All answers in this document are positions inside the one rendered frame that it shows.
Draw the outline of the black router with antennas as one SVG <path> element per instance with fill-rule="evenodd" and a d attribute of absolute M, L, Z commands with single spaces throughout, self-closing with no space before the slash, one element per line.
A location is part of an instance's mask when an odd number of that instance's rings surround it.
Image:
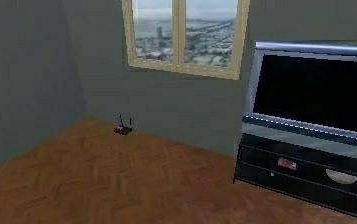
<path fill-rule="evenodd" d="M 123 123 L 122 116 L 119 116 L 120 124 L 115 127 L 114 132 L 121 135 L 128 135 L 132 130 L 132 120 L 129 120 L 129 125 L 125 126 Z"/>

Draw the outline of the wooden framed window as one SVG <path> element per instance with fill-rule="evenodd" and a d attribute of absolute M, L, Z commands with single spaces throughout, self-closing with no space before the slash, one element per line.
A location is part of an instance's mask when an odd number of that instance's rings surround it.
<path fill-rule="evenodd" d="M 121 0 L 133 68 L 240 78 L 250 0 Z"/>

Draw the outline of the red small object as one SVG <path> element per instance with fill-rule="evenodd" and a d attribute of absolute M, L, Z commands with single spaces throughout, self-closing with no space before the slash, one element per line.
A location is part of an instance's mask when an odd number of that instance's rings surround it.
<path fill-rule="evenodd" d="M 295 162 L 285 158 L 279 158 L 277 164 L 281 167 L 288 168 L 291 170 L 297 169 L 297 164 Z"/>

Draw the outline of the silver framed television set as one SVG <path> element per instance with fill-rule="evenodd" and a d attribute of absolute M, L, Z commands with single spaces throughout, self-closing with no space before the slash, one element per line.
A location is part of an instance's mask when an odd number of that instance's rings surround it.
<path fill-rule="evenodd" d="M 357 46 L 256 43 L 243 121 L 357 146 Z"/>

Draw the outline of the black television stand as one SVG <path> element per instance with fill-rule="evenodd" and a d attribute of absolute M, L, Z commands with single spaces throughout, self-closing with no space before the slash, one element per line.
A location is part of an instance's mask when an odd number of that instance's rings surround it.
<path fill-rule="evenodd" d="M 279 158 L 297 164 L 281 167 Z M 357 176 L 357 146 L 245 123 L 241 131 L 236 180 L 258 185 L 357 217 L 357 181 L 340 184 L 335 170 Z"/>

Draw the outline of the cream bowl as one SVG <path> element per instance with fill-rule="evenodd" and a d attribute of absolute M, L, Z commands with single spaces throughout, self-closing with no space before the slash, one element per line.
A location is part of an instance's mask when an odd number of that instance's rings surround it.
<path fill-rule="evenodd" d="M 357 176 L 349 175 L 335 170 L 326 170 L 326 175 L 333 181 L 340 184 L 353 184 L 357 181 Z"/>

